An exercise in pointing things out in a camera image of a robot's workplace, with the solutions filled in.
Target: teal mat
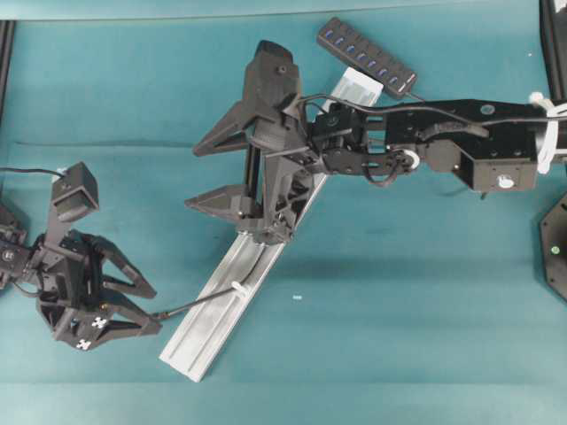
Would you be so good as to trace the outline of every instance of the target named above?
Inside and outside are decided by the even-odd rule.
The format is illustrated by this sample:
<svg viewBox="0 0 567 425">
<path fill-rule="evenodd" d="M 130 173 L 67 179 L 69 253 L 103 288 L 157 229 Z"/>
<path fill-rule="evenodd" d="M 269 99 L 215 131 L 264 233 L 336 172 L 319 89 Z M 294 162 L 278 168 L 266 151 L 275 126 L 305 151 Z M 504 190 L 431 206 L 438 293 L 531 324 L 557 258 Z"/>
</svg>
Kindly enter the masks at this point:
<svg viewBox="0 0 567 425">
<path fill-rule="evenodd" d="M 1 19 L 179 19 L 412 8 L 488 0 L 3 0 Z"/>
<path fill-rule="evenodd" d="M 306 93 L 331 91 L 344 67 L 315 43 L 331 16 L 20 23 L 3 155 L 11 166 L 84 160 L 101 211 L 77 228 L 144 272 L 159 294 L 141 306 L 184 303 L 235 236 L 183 200 L 243 172 L 239 153 L 190 147 L 239 99 L 260 39 L 294 53 Z M 414 67 L 427 99 L 547 92 L 537 2 L 338 16 Z M 425 167 L 386 190 L 331 178 L 200 384 L 158 360 L 179 320 L 81 353 L 6 290 L 3 423 L 565 423 L 567 305 L 543 281 L 536 229 L 564 178 L 557 167 L 535 191 L 483 202 Z M 5 177 L 30 240 L 49 196 L 48 177 Z"/>
</svg>

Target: black cable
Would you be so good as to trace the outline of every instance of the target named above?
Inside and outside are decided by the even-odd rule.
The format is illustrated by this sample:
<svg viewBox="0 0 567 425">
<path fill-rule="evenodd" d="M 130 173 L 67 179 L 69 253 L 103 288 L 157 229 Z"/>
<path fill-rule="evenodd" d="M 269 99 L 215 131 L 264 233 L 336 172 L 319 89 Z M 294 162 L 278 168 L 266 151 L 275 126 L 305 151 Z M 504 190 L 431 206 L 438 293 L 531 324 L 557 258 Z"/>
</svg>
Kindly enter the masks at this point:
<svg viewBox="0 0 567 425">
<path fill-rule="evenodd" d="M 65 175 L 62 173 L 58 173 L 57 171 L 46 170 L 44 168 L 11 168 L 9 166 L 1 166 L 0 173 L 41 173 L 41 174 L 51 174 L 56 175 L 57 177 L 64 178 Z"/>
<path fill-rule="evenodd" d="M 370 174 L 369 166 L 367 164 L 362 165 L 362 171 L 364 172 L 364 177 L 369 181 L 370 184 L 377 186 L 379 188 L 387 188 L 398 178 L 398 172 L 400 171 L 401 161 L 396 161 L 396 165 L 393 167 L 392 171 L 383 180 L 374 180 Z"/>
<path fill-rule="evenodd" d="M 418 95 L 413 94 L 411 91 L 407 91 L 406 96 L 411 98 L 411 99 L 417 100 L 418 102 L 426 102 L 425 99 L 423 99 L 422 97 L 419 97 Z"/>
<path fill-rule="evenodd" d="M 306 102 L 305 103 L 306 106 L 314 106 L 315 108 L 317 108 L 319 111 L 321 111 L 321 113 L 323 115 L 326 115 L 328 112 L 325 111 L 322 106 L 320 106 L 319 104 L 316 104 L 315 102 Z"/>
<path fill-rule="evenodd" d="M 552 122 L 552 121 L 567 121 L 567 117 L 508 117 L 502 118 L 499 120 L 488 120 L 488 121 L 480 121 L 478 124 L 482 127 L 490 127 L 495 126 L 497 124 L 506 124 L 506 123 L 517 123 L 517 122 Z"/>
<path fill-rule="evenodd" d="M 338 97 L 325 95 L 325 94 L 318 94 L 312 96 L 302 97 L 298 100 L 298 103 L 305 103 L 310 102 L 312 100 L 317 99 L 327 99 L 333 102 L 337 102 L 339 104 L 345 104 L 346 106 L 350 106 L 351 108 L 364 112 L 370 116 L 379 116 L 379 115 L 386 115 L 388 113 L 395 113 L 395 112 L 412 112 L 412 111 L 427 111 L 427 112 L 436 112 L 440 115 L 445 115 L 447 117 L 452 118 L 453 120 L 465 122 L 469 125 L 482 125 L 482 123 L 477 123 L 473 120 L 469 120 L 468 118 L 463 117 L 462 115 L 458 115 L 456 113 L 452 113 L 449 111 L 445 111 L 444 109 L 438 108 L 436 106 L 429 106 L 429 105 L 419 105 L 419 104 L 404 104 L 402 106 L 386 106 L 381 108 L 373 108 L 369 106 L 362 106 L 359 104 L 354 104 L 353 102 L 349 102 L 348 100 L 340 99 Z"/>
<path fill-rule="evenodd" d="M 507 117 L 497 120 L 485 120 L 485 121 L 474 121 L 469 120 L 462 115 L 458 115 L 456 113 L 452 113 L 450 111 L 446 111 L 444 109 L 438 108 L 436 106 L 429 106 L 425 104 L 404 104 L 402 106 L 386 106 L 386 107 L 368 107 L 362 106 L 360 104 L 354 104 L 353 102 L 349 102 L 348 100 L 340 99 L 338 97 L 325 95 L 325 94 L 317 94 L 312 96 L 305 96 L 298 100 L 298 104 L 311 102 L 317 99 L 327 99 L 332 102 L 337 102 L 339 104 L 345 104 L 346 106 L 350 106 L 351 108 L 355 109 L 356 111 L 364 112 L 370 116 L 380 116 L 386 115 L 388 113 L 395 113 L 395 112 L 412 112 L 412 111 L 427 111 L 427 112 L 436 112 L 440 115 L 445 115 L 447 117 L 452 118 L 453 120 L 457 120 L 460 122 L 464 122 L 471 126 L 480 126 L 480 127 L 490 127 L 495 126 L 498 124 L 506 124 L 506 123 L 517 123 L 517 122 L 553 122 L 553 121 L 567 121 L 567 116 L 565 117 Z"/>
<path fill-rule="evenodd" d="M 31 292 L 29 290 L 24 290 L 21 286 L 19 286 L 19 283 L 17 283 L 17 282 L 12 282 L 12 283 L 14 284 L 16 289 L 19 290 L 19 292 L 21 292 L 21 294 L 24 297 L 37 298 L 42 294 L 42 292 L 40 290 L 37 290 L 36 292 Z"/>
<path fill-rule="evenodd" d="M 256 262 L 253 264 L 252 268 L 250 269 L 250 271 L 246 274 L 246 276 L 244 277 L 244 279 L 242 279 L 240 281 L 240 284 L 244 285 L 245 282 L 248 280 L 248 278 L 252 275 L 252 272 L 256 269 L 256 266 L 258 266 L 258 263 L 260 262 L 260 258 L 262 256 L 262 253 L 264 252 L 264 248 L 262 248 L 262 252 L 260 253 L 260 255 L 258 256 L 258 258 L 256 259 Z M 202 304 L 206 301 L 209 301 L 211 299 L 215 299 L 218 297 L 222 297 L 224 295 L 229 294 L 230 292 L 236 290 L 234 287 L 230 287 L 227 288 L 225 290 L 219 290 L 218 292 L 213 292 L 212 294 L 209 295 L 205 295 L 204 297 L 201 298 L 197 298 L 195 301 L 191 301 L 188 304 L 185 305 L 181 305 L 177 308 L 174 308 L 172 310 L 166 310 L 164 312 L 158 312 L 158 313 L 153 313 L 152 316 L 154 318 L 156 318 L 158 321 L 165 321 L 167 319 L 169 319 L 170 317 L 179 314 L 179 313 L 183 313 L 189 309 L 191 309 L 193 306 L 195 305 L 199 305 Z"/>
</svg>

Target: bolt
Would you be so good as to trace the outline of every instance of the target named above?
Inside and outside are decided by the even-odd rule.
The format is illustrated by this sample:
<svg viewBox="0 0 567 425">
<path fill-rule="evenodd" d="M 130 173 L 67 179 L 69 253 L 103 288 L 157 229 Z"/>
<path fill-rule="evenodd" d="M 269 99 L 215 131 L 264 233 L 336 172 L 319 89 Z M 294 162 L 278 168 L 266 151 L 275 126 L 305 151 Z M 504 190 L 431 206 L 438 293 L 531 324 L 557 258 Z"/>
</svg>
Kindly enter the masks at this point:
<svg viewBox="0 0 567 425">
<path fill-rule="evenodd" d="M 494 105 L 492 104 L 483 104 L 480 107 L 480 113 L 483 115 L 492 115 L 494 111 L 496 111 L 496 108 L 494 108 Z"/>
<path fill-rule="evenodd" d="M 333 116 L 327 119 L 327 127 L 335 127 L 338 124 L 338 116 Z"/>
<path fill-rule="evenodd" d="M 12 250 L 6 250 L 2 252 L 2 259 L 7 263 L 11 263 L 12 261 L 14 261 L 15 256 L 16 254 L 14 254 L 14 251 Z"/>
</svg>

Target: white zip tie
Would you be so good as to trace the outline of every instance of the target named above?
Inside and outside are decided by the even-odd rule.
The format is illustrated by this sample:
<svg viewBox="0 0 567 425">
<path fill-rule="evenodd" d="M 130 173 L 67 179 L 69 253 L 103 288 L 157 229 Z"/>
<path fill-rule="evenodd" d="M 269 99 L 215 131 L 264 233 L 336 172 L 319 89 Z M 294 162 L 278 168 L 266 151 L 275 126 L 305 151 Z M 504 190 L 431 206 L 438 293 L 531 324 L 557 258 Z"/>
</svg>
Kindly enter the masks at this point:
<svg viewBox="0 0 567 425">
<path fill-rule="evenodd" d="M 533 92 L 530 95 L 530 103 L 546 110 L 548 117 L 562 117 L 567 114 L 567 104 L 553 105 L 551 100 L 546 99 L 540 92 Z M 537 134 L 536 141 L 540 144 L 538 152 L 538 173 L 547 174 L 551 166 L 551 161 L 557 153 L 557 139 L 559 138 L 559 122 L 549 121 L 545 133 Z"/>
<path fill-rule="evenodd" d="M 247 299 L 250 296 L 250 290 L 242 286 L 240 282 L 233 281 L 231 286 L 236 290 L 237 297 Z"/>
</svg>

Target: white cross marking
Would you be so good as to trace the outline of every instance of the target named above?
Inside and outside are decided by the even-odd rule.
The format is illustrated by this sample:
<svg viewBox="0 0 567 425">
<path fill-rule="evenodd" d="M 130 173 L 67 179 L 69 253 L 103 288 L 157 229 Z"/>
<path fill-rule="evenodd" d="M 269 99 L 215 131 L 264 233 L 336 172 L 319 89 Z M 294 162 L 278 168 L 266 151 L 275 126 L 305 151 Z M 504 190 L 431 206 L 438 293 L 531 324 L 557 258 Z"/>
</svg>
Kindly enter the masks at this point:
<svg viewBox="0 0 567 425">
<path fill-rule="evenodd" d="M 79 341 L 79 343 L 76 345 L 76 347 L 79 350 L 84 350 L 87 351 L 90 347 L 91 341 L 85 341 L 84 339 L 82 339 L 81 341 Z"/>
<path fill-rule="evenodd" d="M 96 317 L 96 318 L 95 318 L 95 321 L 93 321 L 93 322 L 90 324 L 90 326 L 92 326 L 93 328 L 102 329 L 102 328 L 105 326 L 105 324 L 106 324 L 107 322 L 108 322 L 107 319 L 102 319 L 102 318 L 100 318 L 100 317 Z"/>
</svg>

